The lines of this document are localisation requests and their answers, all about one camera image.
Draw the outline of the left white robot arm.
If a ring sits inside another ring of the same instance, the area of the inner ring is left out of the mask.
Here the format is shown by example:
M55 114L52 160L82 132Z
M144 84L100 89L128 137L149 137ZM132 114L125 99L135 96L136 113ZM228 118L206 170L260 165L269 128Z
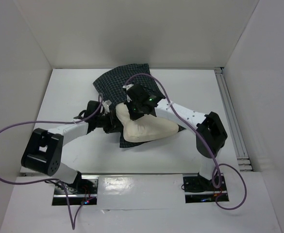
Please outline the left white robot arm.
M64 145L89 134L96 128L112 128L114 114L110 110L112 102L89 101L87 109L75 117L73 124L64 124L44 130L37 128L32 132L21 158L21 165L33 171L61 180L66 190L72 194L83 191L84 186L92 187L82 174L61 162Z

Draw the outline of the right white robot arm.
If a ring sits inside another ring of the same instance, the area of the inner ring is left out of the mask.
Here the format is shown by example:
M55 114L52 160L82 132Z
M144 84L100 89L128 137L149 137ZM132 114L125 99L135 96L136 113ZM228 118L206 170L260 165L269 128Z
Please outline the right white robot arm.
M172 121L195 134L196 148L201 154L199 187L203 190L210 190L213 186L220 188L222 177L216 157L228 135L219 115L215 112L205 114L190 110L172 103L162 94L149 95L137 83L124 85L123 91L127 96L125 104L131 120L151 115Z

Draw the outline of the cream white pillow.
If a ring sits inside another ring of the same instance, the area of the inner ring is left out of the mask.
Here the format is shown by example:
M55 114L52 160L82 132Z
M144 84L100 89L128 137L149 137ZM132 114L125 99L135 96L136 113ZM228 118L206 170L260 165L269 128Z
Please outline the cream white pillow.
M131 143L142 143L175 135L179 125L165 118L144 115L131 120L127 106L120 103L116 106L116 116L123 125L123 137Z

